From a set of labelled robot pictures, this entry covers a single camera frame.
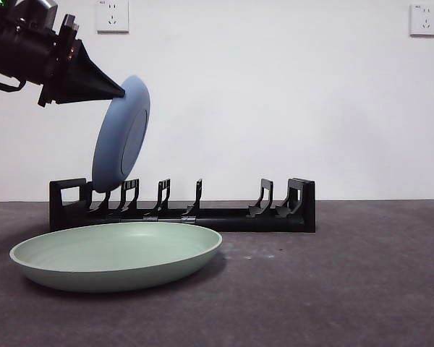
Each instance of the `green plate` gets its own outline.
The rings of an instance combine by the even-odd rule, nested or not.
[[[202,268],[222,236],[178,223],[86,226],[34,237],[9,253],[43,286],[85,293],[130,291],[168,283]]]

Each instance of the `white wall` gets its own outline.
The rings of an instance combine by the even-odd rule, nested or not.
[[[402,0],[130,0],[131,33],[97,35],[92,59],[150,88],[151,123],[130,178],[143,199],[254,199],[261,177],[314,179],[319,199],[434,199],[434,39],[409,38]],[[109,102],[36,105],[0,92],[0,200],[47,200],[48,182],[90,178]]]

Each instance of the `plate rim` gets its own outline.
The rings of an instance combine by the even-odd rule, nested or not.
[[[86,229],[86,228],[93,228],[96,226],[112,226],[112,225],[122,225],[122,224],[136,224],[136,225],[179,225],[179,226],[186,226],[186,227],[191,227],[191,228],[201,228],[204,229],[206,231],[210,231],[212,232],[212,234],[217,235],[218,237],[218,242],[213,245],[212,247],[197,253],[195,255],[193,255],[192,257],[185,257],[179,260],[174,260],[172,262],[162,262],[162,263],[158,263],[158,264],[154,264],[154,265],[146,265],[146,266],[139,266],[139,267],[126,267],[123,269],[115,269],[115,270],[94,270],[94,271],[77,271],[77,270],[55,270],[55,269],[48,269],[48,268],[44,268],[44,267],[39,267],[39,266],[34,266],[31,265],[28,262],[19,260],[16,255],[14,254],[16,252],[16,250],[21,247],[23,244],[26,244],[28,242],[34,241],[36,239],[39,238],[43,238],[43,237],[48,237],[48,235],[52,235],[52,234],[59,234],[59,233],[63,233],[65,231],[71,231],[71,230],[78,230],[78,229]],[[117,272],[121,272],[121,271],[132,271],[132,270],[141,270],[141,269],[146,269],[146,268],[152,268],[152,267],[158,267],[158,266],[164,266],[164,265],[173,265],[176,264],[178,262],[183,262],[185,260],[191,260],[194,259],[196,257],[201,257],[205,254],[211,253],[212,251],[216,250],[217,248],[219,248],[222,245],[224,238],[222,237],[222,235],[220,235],[220,233],[218,233],[217,231],[214,231],[212,229],[206,228],[204,226],[196,226],[196,225],[192,225],[192,224],[183,224],[183,223],[169,223],[169,222],[126,222],[126,223],[106,223],[106,224],[95,224],[93,226],[80,226],[77,228],[69,228],[69,229],[64,229],[64,230],[60,230],[60,231],[54,231],[51,233],[47,233],[47,234],[42,234],[42,235],[37,235],[34,236],[30,239],[24,240],[22,242],[20,242],[19,244],[17,244],[16,246],[14,246],[13,248],[11,248],[11,250],[9,251],[9,257],[11,258],[11,260],[13,262],[15,262],[16,264],[29,268],[29,269],[33,269],[33,270],[39,270],[39,271],[47,271],[47,272],[52,272],[52,273],[71,273],[71,274],[91,274],[91,273],[117,273]]]

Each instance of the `blue plate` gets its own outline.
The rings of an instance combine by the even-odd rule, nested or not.
[[[150,94],[145,83],[131,76],[122,88],[125,96],[112,100],[96,143],[92,181],[98,193],[116,189],[129,176],[148,127]]]

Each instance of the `black dish rack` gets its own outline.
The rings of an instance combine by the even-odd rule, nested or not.
[[[79,199],[64,204],[61,191],[79,188]],[[127,191],[134,197],[127,204]],[[111,192],[97,206],[92,201],[93,184],[86,179],[50,182],[50,230],[58,231],[78,226],[123,222],[170,222],[204,226],[216,231],[239,232],[304,232],[315,233],[315,182],[289,179],[286,199],[273,206],[273,182],[262,179],[260,196],[254,205],[245,208],[204,207],[201,202],[203,180],[196,183],[196,200],[186,208],[169,207],[171,180],[158,183],[158,201],[153,208],[144,208],[138,201],[140,180],[125,181],[121,186],[121,201],[113,207]],[[268,199],[264,201],[265,191]]]

